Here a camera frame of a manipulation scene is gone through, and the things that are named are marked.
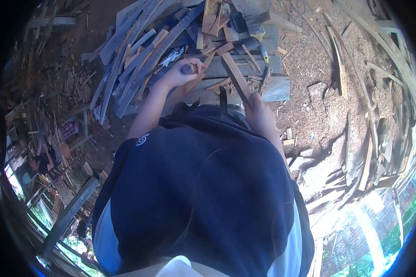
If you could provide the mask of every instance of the wooden post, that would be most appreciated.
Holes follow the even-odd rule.
[[[48,259],[50,257],[56,243],[60,239],[60,236],[65,233],[75,214],[78,212],[83,203],[85,203],[85,201],[89,198],[91,193],[93,193],[93,191],[99,186],[99,184],[100,182],[98,179],[94,177],[89,178],[68,206],[66,206],[66,208],[60,213],[57,221],[54,226],[52,226],[51,231],[43,242],[42,256],[44,258]]]

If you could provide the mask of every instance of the wooden stick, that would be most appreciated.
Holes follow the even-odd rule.
[[[286,58],[293,50],[294,50],[294,48],[296,48],[297,47],[297,45],[298,45],[298,43],[300,42],[300,40],[301,39],[299,39],[294,45],[293,45],[293,47],[291,47],[289,50],[288,50],[288,53],[285,55],[285,56],[283,56],[282,57],[282,59],[280,60],[281,62],[283,62],[283,59],[284,58]]]
[[[341,85],[341,95],[345,98],[348,97],[348,91],[347,91],[347,83],[346,83],[346,72],[345,72],[345,66],[342,61],[342,52],[340,44],[336,42],[336,35],[331,29],[331,27],[327,28],[328,33],[331,37],[331,41],[333,42],[334,49],[336,50],[336,55],[338,57],[338,67],[339,67],[339,81]]]
[[[368,61],[365,62],[365,63],[366,63],[366,65],[368,65],[369,68],[372,68],[374,70],[379,71],[381,74],[387,76],[388,78],[390,78],[393,81],[395,81],[396,83],[398,83],[398,85],[401,85],[402,87],[406,87],[406,85],[404,84],[403,81],[399,80],[397,77],[395,77],[394,75],[390,74],[387,70],[385,70],[385,69],[383,69],[381,67],[378,67],[377,65],[372,64],[372,63],[370,63]]]
[[[245,44],[242,44],[242,48],[244,49],[244,51],[248,54],[248,57],[250,57],[251,61],[253,61],[253,63],[256,65],[257,70],[259,70],[260,73],[262,73],[262,70],[260,69],[259,64],[256,62],[255,58],[251,55],[251,53],[248,51],[247,47],[245,46]]]
[[[362,75],[359,71],[358,66],[355,63],[355,59],[353,58],[353,55],[351,54],[351,51],[348,49],[347,44],[345,43],[343,37],[341,36],[341,34],[338,32],[338,30],[336,30],[336,28],[334,27],[333,23],[331,23],[331,19],[327,14],[323,14],[323,17],[325,18],[325,20],[327,21],[328,25],[331,27],[331,29],[333,29],[334,34],[336,35],[336,38],[339,40],[340,44],[344,47],[345,52],[347,53],[351,64],[353,65],[353,67],[355,68],[356,71],[356,75],[358,77],[359,80],[359,84],[361,85],[362,91],[364,92],[364,99],[365,99],[365,103],[367,105],[368,108],[368,116],[370,118],[370,129],[371,129],[371,138],[373,140],[373,149],[375,152],[375,157],[377,158],[377,131],[376,131],[376,122],[374,120],[374,115],[373,115],[373,111],[371,110],[371,102],[370,102],[370,97],[368,96],[368,92],[367,89],[365,87],[364,84],[364,79],[362,79]]]
[[[220,86],[226,85],[226,84],[228,84],[230,82],[231,82],[231,78],[228,77],[225,80],[217,83],[216,85],[212,85],[212,86],[207,87],[206,90],[213,90],[213,89],[216,89],[216,88],[218,88]]]

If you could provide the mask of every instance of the person in background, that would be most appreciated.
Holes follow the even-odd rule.
[[[258,93],[245,114],[227,103],[166,97],[194,80],[177,62],[150,89],[95,203],[92,241],[111,274],[306,276],[314,254],[275,116]]]
[[[55,166],[58,165],[55,151],[52,146],[50,145],[48,150],[48,147],[46,145],[42,146],[42,141],[39,140],[37,154],[35,155],[34,159],[29,162],[29,164],[34,171],[37,171],[40,174],[47,174],[50,172]]]

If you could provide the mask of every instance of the wooden plank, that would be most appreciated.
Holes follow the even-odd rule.
[[[400,86],[402,86],[402,87],[404,87],[404,88],[406,88],[406,85],[404,84],[404,82],[403,81],[401,81],[401,80],[399,80],[396,76],[394,76],[394,75],[392,75],[392,74],[390,74],[387,70],[385,70],[385,69],[383,69],[383,68],[381,68],[381,67],[378,67],[377,65],[375,65],[375,64],[372,64],[372,63],[370,63],[370,62],[365,62],[366,63],[366,65],[368,65],[368,67],[369,68],[372,68],[372,69],[374,69],[374,70],[377,70],[379,73],[381,73],[382,75],[384,75],[384,76],[386,76],[386,77],[388,77],[388,78],[390,78],[390,79],[392,79],[393,81],[395,81],[396,83],[398,83],[398,85],[400,85]]]
[[[65,16],[56,16],[54,18],[54,21],[52,23],[53,26],[59,26],[59,27],[71,27],[74,26],[76,22],[75,17],[65,17]],[[45,17],[43,19],[33,19],[29,22],[29,28],[35,29],[39,25],[42,27],[46,27],[50,23],[50,18]]]
[[[202,49],[204,45],[204,34],[202,28],[199,28],[197,32],[196,49]]]
[[[132,15],[134,14],[142,5],[145,4],[145,0],[137,0],[126,8],[120,10],[116,14],[116,31],[119,30],[120,26]]]
[[[83,169],[85,170],[85,172],[89,175],[92,176],[93,175],[93,169],[91,168],[91,166],[89,165],[88,161],[86,161],[83,164]]]
[[[116,49],[121,46],[125,34],[129,28],[133,25],[134,21],[137,19],[139,14],[148,6],[150,3],[145,3],[141,8],[136,10],[126,21],[123,23],[119,30],[117,30],[114,35],[108,40],[105,46],[100,51],[100,59],[104,65],[108,65],[111,62],[111,59],[114,57],[114,52]]]
[[[221,81],[220,83],[217,83],[217,84],[215,84],[215,85],[212,85],[212,86],[209,86],[209,87],[207,87],[206,89],[207,90],[212,90],[212,89],[216,89],[216,88],[218,88],[218,87],[220,87],[220,86],[223,86],[223,85],[226,85],[226,84],[229,84],[229,83],[231,83],[231,78],[226,78],[225,80],[223,80],[223,81]]]
[[[230,17],[228,15],[221,14],[219,21],[219,30],[225,27],[228,22],[230,22]]]
[[[222,65],[227,71],[229,77],[231,78],[231,81],[233,82],[234,87],[239,93],[240,98],[244,103],[248,104],[248,106],[251,109],[254,109],[254,105],[248,101],[249,97],[251,97],[252,92],[247,84],[247,81],[245,80],[244,76],[237,67],[237,64],[231,58],[231,55],[229,53],[222,54],[222,61],[224,62],[222,63]]]
[[[139,19],[135,22],[133,27],[128,31],[126,34],[125,40],[122,42],[121,47],[117,53],[117,56],[114,61],[113,69],[111,70],[110,79],[106,84],[105,95],[103,97],[103,103],[101,106],[100,111],[100,125],[103,125],[103,121],[105,120],[106,110],[108,108],[108,104],[110,102],[110,97],[113,91],[114,84],[116,83],[118,68],[121,66],[122,63],[122,53],[127,48],[128,41],[135,41],[139,36],[140,32],[144,29],[146,22],[150,18],[151,14],[156,10],[157,6],[162,3],[162,0],[151,0],[148,2],[145,7],[143,13],[139,16]]]
[[[138,76],[138,73],[141,69],[143,69],[143,65],[148,60],[148,58],[153,54],[155,48],[165,39],[165,37],[168,35],[167,30],[161,30],[159,34],[156,36],[156,38],[153,40],[153,42],[136,58],[136,62],[132,62],[130,67],[135,67],[134,72],[132,73],[131,77],[128,80],[128,83],[126,84],[125,88],[123,89],[122,95],[120,96],[120,100],[118,104],[120,105],[125,98],[125,95],[129,91],[131,85],[136,80],[136,77]]]
[[[157,46],[154,50],[153,54],[150,56],[148,61],[144,64],[143,70],[139,73],[134,83],[131,85],[131,89],[133,90],[123,98],[122,103],[119,105],[117,109],[117,116],[121,118],[128,107],[131,99],[134,96],[135,91],[140,86],[141,81],[144,77],[154,68],[154,66],[158,63],[161,56],[165,51],[170,47],[172,42],[191,24],[194,19],[196,19],[202,12],[205,7],[205,3],[200,3],[195,8],[193,8],[170,32],[169,35]]]
[[[141,38],[139,38],[138,41],[136,41],[135,44],[133,44],[133,46],[131,47],[131,50],[128,53],[132,54],[133,52],[135,52],[138,48],[141,47],[142,44],[144,44],[147,40],[150,39],[150,37],[154,36],[154,34],[156,33],[156,31],[154,29],[149,30],[146,34],[144,34]]]
[[[273,13],[272,11],[266,11],[259,16],[260,22],[263,24],[276,24],[281,28],[287,30],[292,30],[298,33],[302,33],[302,28],[297,25],[294,25],[290,21],[280,17],[279,15]]]
[[[142,46],[137,48],[137,51],[135,53],[132,53],[132,55],[128,55],[125,61],[124,69],[126,70],[127,67],[145,50]]]
[[[206,58],[204,64],[208,68],[215,53],[212,53],[208,58]],[[167,98],[165,104],[162,109],[162,115],[166,115],[174,109],[174,106],[185,97],[186,94],[190,90],[192,90],[204,77],[204,71],[206,69],[202,69],[200,73],[197,75],[195,80],[189,81],[188,83],[184,84],[183,86],[177,87]]]
[[[102,92],[103,88],[105,87],[106,82],[108,81],[108,79],[110,77],[111,68],[112,68],[112,63],[110,64],[110,66],[106,70],[105,74],[103,75],[102,79],[100,80],[99,85],[96,88],[96,91],[94,92],[93,99],[91,99],[91,102],[89,104],[89,110],[91,112],[94,110],[94,107],[97,104],[97,100],[100,96],[100,93]]]
[[[202,21],[202,32],[217,36],[219,30],[218,14],[220,12],[220,0],[205,0],[204,18]]]
[[[338,67],[339,67],[339,82],[340,82],[340,88],[341,88],[341,95],[345,98],[348,97],[348,91],[347,91],[347,74],[345,71],[345,65],[342,60],[342,51],[340,44],[337,42],[336,34],[334,33],[333,29],[331,27],[327,28],[328,34],[331,37],[331,41],[333,42],[334,50],[336,51],[336,56],[338,58]]]
[[[322,269],[322,256],[323,256],[323,238],[317,239],[317,249],[315,253],[315,272],[313,277],[320,277],[320,271]]]
[[[228,51],[230,51],[233,48],[234,48],[233,43],[228,42],[228,43],[224,44],[222,47],[218,48],[216,50],[216,54],[218,54],[219,56],[222,56],[222,54],[227,53]]]
[[[256,62],[255,58],[251,55],[251,53],[248,51],[247,47],[245,46],[245,44],[242,44],[242,48],[244,49],[244,51],[248,54],[248,57],[250,57],[251,61],[253,61],[254,65],[256,65],[257,70],[259,70],[260,73],[262,73],[262,70],[260,69],[259,64]]]
[[[231,13],[230,5],[228,3],[224,3],[222,5],[222,14],[229,18],[230,13]],[[225,26],[223,27],[223,32],[225,33],[225,40],[227,42],[239,40],[239,35],[237,34],[237,31],[232,25],[232,23],[225,24]]]
[[[337,5],[338,8],[345,11],[350,17],[352,17],[358,24],[360,24],[367,32],[370,33],[371,36],[385,49],[388,55],[392,58],[393,62],[399,69],[399,72],[404,75],[402,80],[405,84],[407,84],[410,95],[412,96],[413,103],[414,103],[414,110],[416,112],[416,75],[413,74],[410,66],[406,62],[405,58],[401,55],[401,52],[396,47],[395,43],[391,39],[391,37],[385,33],[380,28],[376,28],[375,24],[373,26],[366,23],[365,20],[361,19],[355,12],[347,8],[345,4]]]
[[[56,243],[60,240],[60,236],[65,233],[75,214],[99,185],[99,180],[91,177],[77,192],[68,206],[60,213],[56,223],[52,226],[43,241],[42,257],[48,259],[51,256]]]
[[[284,140],[283,145],[294,145],[294,139]]]
[[[361,177],[361,182],[358,186],[358,190],[360,191],[365,191],[367,182],[368,182],[368,174],[370,173],[370,164],[371,164],[371,155],[373,153],[373,141],[369,140],[368,141],[368,149],[367,149],[367,153],[365,155],[365,162],[364,162],[364,167],[362,169],[362,177]]]
[[[371,139],[373,140],[374,153],[375,153],[375,157],[377,158],[378,151],[377,151],[376,121],[374,119],[373,111],[371,110],[371,101],[370,101],[370,97],[368,96],[367,89],[365,87],[364,79],[362,79],[362,75],[361,75],[361,73],[359,71],[359,68],[358,68],[357,64],[355,63],[355,59],[353,58],[353,54],[348,49],[347,44],[345,43],[345,41],[344,41],[343,37],[341,36],[341,34],[334,27],[333,23],[331,22],[331,18],[327,14],[325,14],[325,13],[323,14],[323,16],[324,16],[325,20],[327,21],[328,25],[334,31],[334,34],[336,35],[336,38],[338,39],[338,41],[341,44],[341,46],[344,47],[344,50],[347,53],[347,55],[348,55],[348,57],[349,57],[349,59],[351,61],[351,64],[353,65],[353,67],[354,67],[354,69],[356,71],[356,75],[358,77],[359,84],[360,84],[360,86],[362,88],[362,91],[363,91],[365,104],[366,104],[366,107],[368,109],[368,116],[369,116],[369,119],[370,119]]]

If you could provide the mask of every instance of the scrap wood pile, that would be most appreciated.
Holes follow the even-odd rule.
[[[96,71],[88,73],[78,64],[78,58],[69,54],[76,38],[68,30],[77,17],[88,18],[89,6],[89,1],[41,3],[17,40],[5,69],[8,82],[1,91],[8,126],[23,116],[28,122],[32,132],[27,141],[30,154],[33,156],[37,150],[34,134],[39,131],[39,124],[44,131],[38,136],[53,146],[66,167],[83,155],[83,143],[91,139],[88,129],[95,121],[88,106]],[[69,57],[73,63],[68,70]]]
[[[149,88],[182,58],[199,58],[207,69],[172,92],[163,115],[184,97],[186,103],[219,104],[220,86],[229,104],[246,101],[254,91],[264,101],[287,100],[290,80],[276,55],[278,27],[302,29],[270,13],[268,1],[257,2],[266,9],[238,0],[138,0],[117,13],[115,33],[82,54],[82,59],[98,54],[105,66],[89,106],[100,124],[111,95],[118,117],[136,113]]]
[[[301,152],[300,157],[290,161],[292,171],[300,170],[298,183],[304,197],[307,197],[307,209],[313,215],[314,225],[321,216],[333,209],[341,209],[349,202],[361,200],[373,190],[392,188],[397,191],[406,184],[416,169],[416,66],[412,53],[394,21],[389,20],[384,13],[378,15],[382,20],[374,21],[362,19],[344,3],[335,1],[336,7],[348,14],[354,24],[358,24],[367,31],[374,41],[388,56],[384,61],[389,66],[382,68],[370,61],[365,61],[368,69],[376,71],[382,82],[389,89],[390,94],[400,95],[401,102],[394,103],[391,116],[375,119],[372,100],[366,90],[366,83],[360,73],[348,44],[333,25],[328,14],[323,13],[327,22],[332,45],[336,53],[336,65],[340,73],[339,90],[343,97],[347,97],[346,73],[352,67],[357,75],[359,93],[365,103],[367,133],[359,152],[352,152],[350,148],[358,140],[358,129],[354,129],[352,111],[348,110],[346,134],[338,137],[333,143],[329,155],[318,162],[311,159],[312,151]],[[348,56],[350,64],[343,66],[342,57]],[[310,87],[323,93],[326,85],[319,83]],[[393,126],[399,132],[398,138],[392,134]]]

